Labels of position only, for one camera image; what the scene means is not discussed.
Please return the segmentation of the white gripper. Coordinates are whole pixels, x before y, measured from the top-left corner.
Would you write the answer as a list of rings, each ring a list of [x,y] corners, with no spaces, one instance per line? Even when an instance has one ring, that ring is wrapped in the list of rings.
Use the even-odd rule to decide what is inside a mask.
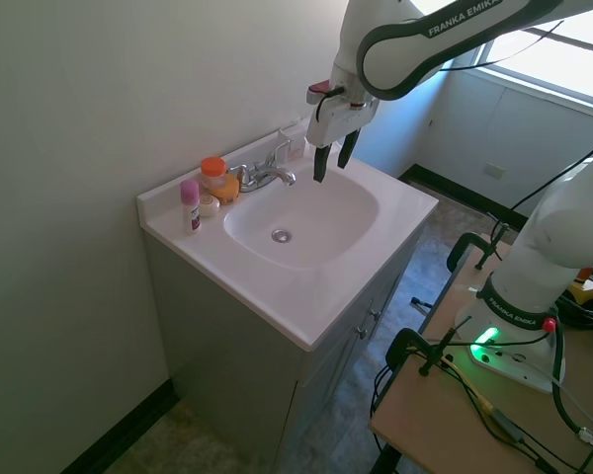
[[[361,128],[369,124],[377,112],[377,101],[371,100],[358,109],[343,96],[325,99],[312,113],[306,139],[317,147],[314,153],[313,180],[322,183],[332,144],[343,138],[337,167],[344,169],[354,151]]]

